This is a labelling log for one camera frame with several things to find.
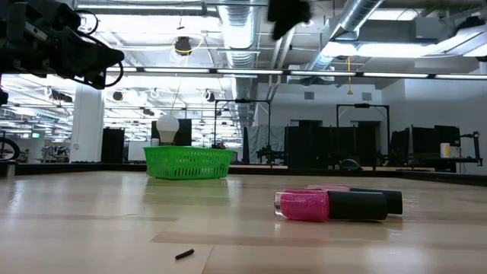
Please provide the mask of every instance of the light bulb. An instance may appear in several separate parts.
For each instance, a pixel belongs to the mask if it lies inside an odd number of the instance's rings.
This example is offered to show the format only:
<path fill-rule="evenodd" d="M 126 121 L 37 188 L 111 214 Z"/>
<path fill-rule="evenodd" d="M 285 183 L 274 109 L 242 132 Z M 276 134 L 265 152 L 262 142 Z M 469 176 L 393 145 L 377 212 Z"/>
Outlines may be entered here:
<path fill-rule="evenodd" d="M 180 128 L 180 122 L 172 115 L 162 115 L 159 117 L 156 127 L 158 128 L 161 142 L 171 143 Z"/>

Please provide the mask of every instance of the metal frame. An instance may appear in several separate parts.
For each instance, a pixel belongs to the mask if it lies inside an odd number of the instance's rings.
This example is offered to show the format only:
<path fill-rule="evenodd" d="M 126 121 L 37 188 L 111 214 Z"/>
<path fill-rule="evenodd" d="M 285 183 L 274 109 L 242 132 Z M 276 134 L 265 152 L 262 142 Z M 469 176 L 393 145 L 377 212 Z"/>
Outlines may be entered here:
<path fill-rule="evenodd" d="M 387 119 L 387 154 L 390 155 L 390 117 L 389 117 L 389 105 L 373 105 L 373 104 L 337 104 L 336 105 L 336 147 L 340 150 L 340 107 L 354 107 L 354 108 L 371 108 L 383 107 L 386 109 L 386 119 Z"/>
<path fill-rule="evenodd" d="M 267 145 L 271 145 L 271 101 L 270 100 L 251 100 L 251 99 L 236 99 L 236 100 L 229 100 L 229 99 L 217 99 L 215 100 L 215 121 L 213 125 L 213 145 L 216 145 L 216 119 L 218 118 L 216 113 L 218 112 L 218 103 L 220 102 L 233 102 L 236 104 L 252 104 L 252 103 L 266 103 L 269 106 L 269 115 L 268 115 L 268 123 L 267 123 Z"/>

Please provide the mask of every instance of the black cylinder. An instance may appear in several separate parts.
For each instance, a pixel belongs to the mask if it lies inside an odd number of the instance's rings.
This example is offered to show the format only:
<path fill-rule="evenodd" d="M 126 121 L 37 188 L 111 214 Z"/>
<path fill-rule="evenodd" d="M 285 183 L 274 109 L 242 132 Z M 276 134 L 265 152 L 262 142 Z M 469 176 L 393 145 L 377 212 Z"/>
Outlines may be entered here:
<path fill-rule="evenodd" d="M 403 213 L 403 194 L 399 190 L 376 190 L 361 187 L 352 187 L 350 191 L 355 192 L 372 192 L 382 193 L 386 196 L 387 211 L 389 214 L 402 214 Z"/>
<path fill-rule="evenodd" d="M 345 220 L 384 220 L 386 196 L 382 193 L 328 191 L 329 218 Z"/>

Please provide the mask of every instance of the ceiling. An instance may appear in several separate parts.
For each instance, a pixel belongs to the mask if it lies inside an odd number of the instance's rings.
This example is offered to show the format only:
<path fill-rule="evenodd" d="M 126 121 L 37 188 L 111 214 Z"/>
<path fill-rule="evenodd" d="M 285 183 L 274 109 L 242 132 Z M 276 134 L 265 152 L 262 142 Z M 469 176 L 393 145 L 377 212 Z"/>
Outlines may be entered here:
<path fill-rule="evenodd" d="M 206 1 L 209 11 L 216 11 L 224 3 L 244 3 L 246 1 Z M 323 26 L 326 20 L 339 16 L 345 1 L 317 1 L 313 3 L 314 15 L 309 24 L 299 24 L 295 28 L 291 38 L 289 50 L 284 48 L 284 43 L 279 49 L 279 55 L 283 56 L 283 66 L 300 65 L 305 67 L 319 52 Z M 147 1 L 145 6 L 140 6 L 140 1 L 78 1 L 78 7 L 98 12 L 100 25 L 95 37 L 115 49 L 121 49 L 126 54 L 124 65 L 127 67 L 228 67 L 227 54 L 235 52 L 225 46 L 222 21 L 217 17 L 199 16 L 161 16 L 154 5 L 167 4 L 165 1 Z M 461 12 L 476 11 L 480 1 L 462 0 L 449 1 L 449 15 L 454 16 Z M 124 8 L 111 9 L 106 5 L 123 5 Z M 250 48 L 256 55 L 255 68 L 270 69 L 271 59 L 275 51 L 276 42 L 272 40 L 273 26 L 266 21 L 266 1 L 254 0 L 252 5 L 256 9 L 256 36 L 253 46 Z M 369 18 L 374 21 L 408 21 L 415 18 L 437 18 L 439 10 L 443 8 L 438 2 L 411 1 L 411 0 L 386 0 Z M 94 17 L 84 16 L 84 30 L 94 26 Z M 189 56 L 176 54 L 173 43 L 178 37 L 189 37 L 193 51 Z M 331 66 L 335 70 L 373 71 L 373 72 L 458 72 L 468 73 L 478 68 L 475 58 L 463 56 L 431 56 L 427 59 L 383 58 L 377 56 L 350 56 L 347 58 L 335 58 Z M 116 76 L 110 76 L 107 82 L 114 80 Z M 268 87 L 268 78 L 258 78 L 259 96 L 265 93 L 261 91 Z M 391 84 L 391 79 L 357 79 L 353 84 L 368 84 L 374 90 L 380 90 Z M 131 140 L 144 140 L 150 137 L 150 122 L 164 113 L 171 113 L 178 118 L 188 117 L 193 121 L 193 139 L 199 144 L 204 138 L 209 138 L 213 132 L 213 108 L 215 104 L 208 102 L 205 95 L 211 92 L 219 99 L 234 99 L 235 92 L 232 88 L 233 78 L 181 78 L 167 76 L 144 76 L 136 73 L 127 73 L 120 83 L 112 88 L 107 88 L 105 126 L 123 127 L 126 129 L 127 138 Z M 339 88 L 342 84 L 348 84 L 347 78 L 336 78 L 326 81 L 325 84 L 334 84 Z M 283 92 L 276 97 L 276 104 L 292 104 L 295 98 L 291 94 L 292 88 L 280 88 L 277 92 Z M 58 141 L 69 139 L 72 126 L 72 113 L 74 104 L 58 102 L 51 98 L 52 90 L 62 92 L 75 100 L 76 83 L 61 79 L 54 75 L 47 78 L 38 78 L 32 75 L 4 75 L 2 89 L 10 95 L 10 104 L 20 104 L 26 107 L 3 108 L 0 126 L 8 129 L 8 133 L 17 134 L 16 129 L 54 129 L 62 127 L 62 134 L 52 131 L 48 138 Z M 113 93 L 122 92 L 123 100 L 114 100 Z M 151 109 L 153 116 L 146 115 L 140 107 Z M 241 117 L 236 117 L 236 108 L 232 104 L 218 106 L 222 110 L 218 118 L 217 133 L 220 139 L 232 145 L 240 145 Z M 248 117 L 252 118 L 253 108 L 248 108 Z"/>

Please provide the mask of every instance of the bicycle wheel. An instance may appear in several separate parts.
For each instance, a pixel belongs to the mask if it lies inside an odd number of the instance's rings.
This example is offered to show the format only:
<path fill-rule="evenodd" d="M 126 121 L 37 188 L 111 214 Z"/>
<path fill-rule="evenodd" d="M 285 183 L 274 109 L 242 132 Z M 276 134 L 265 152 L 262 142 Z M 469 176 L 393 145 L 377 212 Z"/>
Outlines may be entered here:
<path fill-rule="evenodd" d="M 2 143 L 10 145 L 13 153 L 8 154 L 8 156 L 10 156 L 9 158 L 2 158 L 2 159 L 0 159 L 0 161 L 15 160 L 21 154 L 21 148 L 19 148 L 18 145 L 14 141 L 7 139 L 7 138 L 0 137 L 0 148 L 2 147 Z"/>

